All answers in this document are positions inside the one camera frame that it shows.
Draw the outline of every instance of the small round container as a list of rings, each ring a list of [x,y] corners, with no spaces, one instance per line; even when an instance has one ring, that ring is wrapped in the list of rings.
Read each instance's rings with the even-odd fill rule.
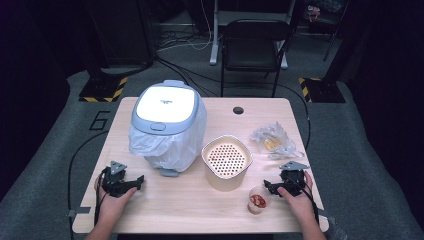
[[[265,187],[257,186],[249,192],[249,202],[247,209],[252,214],[260,214],[271,204],[271,193]]]

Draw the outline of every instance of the container lid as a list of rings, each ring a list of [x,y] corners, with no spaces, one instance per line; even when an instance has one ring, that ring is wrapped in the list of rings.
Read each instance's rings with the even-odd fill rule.
[[[146,89],[138,98],[131,122],[139,131],[173,135],[194,122],[199,95],[182,81],[165,80]]]

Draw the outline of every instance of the human arm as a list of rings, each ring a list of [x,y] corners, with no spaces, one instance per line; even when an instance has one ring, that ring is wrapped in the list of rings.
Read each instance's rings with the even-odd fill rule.
[[[306,185],[305,191],[311,194],[312,178],[308,172],[305,171]],[[277,191],[289,203],[290,210],[296,217],[297,221],[302,228],[303,239],[305,240],[321,240],[326,239],[324,233],[321,231],[312,207],[312,202],[305,193],[293,197],[285,188],[279,187]]]
[[[124,195],[116,198],[111,197],[103,190],[103,187],[100,187],[99,196],[100,199],[103,199],[103,201],[100,205],[98,222],[85,239],[109,239],[113,227],[115,227],[116,223],[122,215],[122,212],[124,211],[126,204],[136,191],[137,188],[131,188]]]

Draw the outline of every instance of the wooden table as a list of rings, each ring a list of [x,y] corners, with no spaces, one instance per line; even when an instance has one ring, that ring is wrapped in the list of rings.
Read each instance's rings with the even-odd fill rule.
[[[131,113],[137,98],[122,99],[110,132],[105,141],[81,207],[91,207],[89,214],[78,214],[73,230],[88,233],[93,228],[95,190],[94,181],[105,166],[114,160],[128,166],[126,181],[145,175],[140,191],[133,196],[114,229],[115,233],[158,234],[218,234],[218,233],[282,233],[300,232],[284,198],[273,195],[269,208],[259,215],[247,209],[249,190],[263,184],[281,182],[280,165],[290,160],[309,165],[307,156],[284,160],[270,160],[260,153],[250,135],[259,127],[279,122],[294,140],[297,149],[305,152],[299,130],[290,106],[282,98],[203,98],[208,120],[203,146],[219,136],[230,134],[242,141],[253,154],[253,163],[247,170],[240,187],[220,192],[211,187],[205,178],[205,163],[199,156],[194,163],[176,178],[163,177],[142,157],[128,150],[128,132]],[[244,113],[233,113],[242,107]],[[313,186],[318,208],[324,209],[317,185]],[[320,217],[323,231],[328,221]]]

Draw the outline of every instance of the strainer basket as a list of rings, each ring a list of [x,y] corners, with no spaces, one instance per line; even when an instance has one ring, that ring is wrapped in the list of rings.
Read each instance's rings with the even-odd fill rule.
[[[240,186],[253,157],[236,137],[221,136],[202,149],[206,179],[219,191],[231,191]]]

